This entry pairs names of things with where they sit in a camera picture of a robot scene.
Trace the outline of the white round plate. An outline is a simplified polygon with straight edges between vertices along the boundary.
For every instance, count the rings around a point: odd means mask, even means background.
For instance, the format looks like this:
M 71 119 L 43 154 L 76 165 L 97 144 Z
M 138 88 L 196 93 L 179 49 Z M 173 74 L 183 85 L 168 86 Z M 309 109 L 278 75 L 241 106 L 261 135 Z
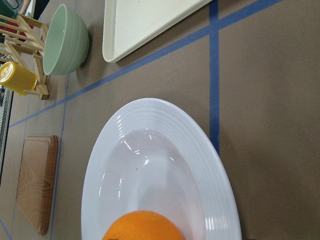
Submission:
M 233 190 L 211 141 L 182 109 L 134 100 L 114 113 L 92 149 L 83 184 L 81 236 L 100 240 L 126 213 L 165 216 L 186 240 L 239 240 Z

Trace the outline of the orange fruit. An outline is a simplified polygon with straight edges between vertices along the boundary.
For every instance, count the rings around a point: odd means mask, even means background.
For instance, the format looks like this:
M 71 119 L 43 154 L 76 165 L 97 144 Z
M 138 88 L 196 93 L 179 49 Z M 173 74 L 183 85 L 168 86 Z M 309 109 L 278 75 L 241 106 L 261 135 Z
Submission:
M 163 215 L 137 210 L 118 218 L 104 234 L 104 240 L 182 240 L 180 230 Z

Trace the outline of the cream bear tray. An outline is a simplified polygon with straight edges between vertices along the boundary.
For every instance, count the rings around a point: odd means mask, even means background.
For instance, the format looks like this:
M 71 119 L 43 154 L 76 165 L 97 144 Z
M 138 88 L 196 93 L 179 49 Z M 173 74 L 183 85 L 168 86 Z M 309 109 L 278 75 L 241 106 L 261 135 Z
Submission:
M 115 63 L 193 14 L 209 0 L 106 0 L 102 55 Z

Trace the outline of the green bowl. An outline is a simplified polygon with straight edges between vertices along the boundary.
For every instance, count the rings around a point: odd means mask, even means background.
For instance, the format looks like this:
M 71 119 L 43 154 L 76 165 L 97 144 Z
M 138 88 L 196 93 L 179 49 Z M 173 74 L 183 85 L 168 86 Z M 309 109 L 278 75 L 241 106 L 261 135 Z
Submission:
M 89 33 L 83 19 L 61 4 L 50 23 L 43 53 L 43 71 L 48 76 L 65 76 L 76 71 L 89 51 Z

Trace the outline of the wooden cutting board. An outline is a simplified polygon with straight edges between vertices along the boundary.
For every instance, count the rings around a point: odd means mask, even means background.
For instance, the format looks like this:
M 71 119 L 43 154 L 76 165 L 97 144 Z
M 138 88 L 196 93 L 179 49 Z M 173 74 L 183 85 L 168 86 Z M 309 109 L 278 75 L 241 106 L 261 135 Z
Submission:
M 55 135 L 28 136 L 23 143 L 16 204 L 41 236 L 50 223 L 58 148 Z

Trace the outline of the yellow mug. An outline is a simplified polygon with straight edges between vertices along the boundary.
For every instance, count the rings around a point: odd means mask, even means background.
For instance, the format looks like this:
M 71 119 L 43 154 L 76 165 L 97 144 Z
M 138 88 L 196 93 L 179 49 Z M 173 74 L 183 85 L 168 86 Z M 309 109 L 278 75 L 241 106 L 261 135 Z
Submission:
M 0 84 L 20 96 L 27 95 L 24 90 L 34 90 L 37 82 L 36 73 L 15 62 L 9 61 L 0 67 Z

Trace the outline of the wooden drying rack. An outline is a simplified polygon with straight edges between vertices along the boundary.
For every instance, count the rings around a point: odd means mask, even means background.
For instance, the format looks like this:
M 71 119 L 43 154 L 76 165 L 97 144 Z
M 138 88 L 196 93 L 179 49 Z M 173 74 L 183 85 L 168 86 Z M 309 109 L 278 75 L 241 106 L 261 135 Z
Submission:
M 29 70 L 21 54 L 32 56 L 37 83 L 33 90 L 24 90 L 26 94 L 38 95 L 41 100 L 48 100 L 50 93 L 46 85 L 48 76 L 43 69 L 43 56 L 48 27 L 33 18 L 18 14 L 16 18 L 0 16 L 0 32 L 4 35 L 4 43 L 0 52 L 12 58 L 13 62 Z

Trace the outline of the dark green mug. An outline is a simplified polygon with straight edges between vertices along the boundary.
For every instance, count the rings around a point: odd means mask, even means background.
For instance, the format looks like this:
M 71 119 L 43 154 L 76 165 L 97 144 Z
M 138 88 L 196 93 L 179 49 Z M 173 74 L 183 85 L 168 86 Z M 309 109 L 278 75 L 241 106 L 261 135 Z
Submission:
M 14 19 L 18 14 L 20 2 L 18 0 L 0 0 L 0 14 Z

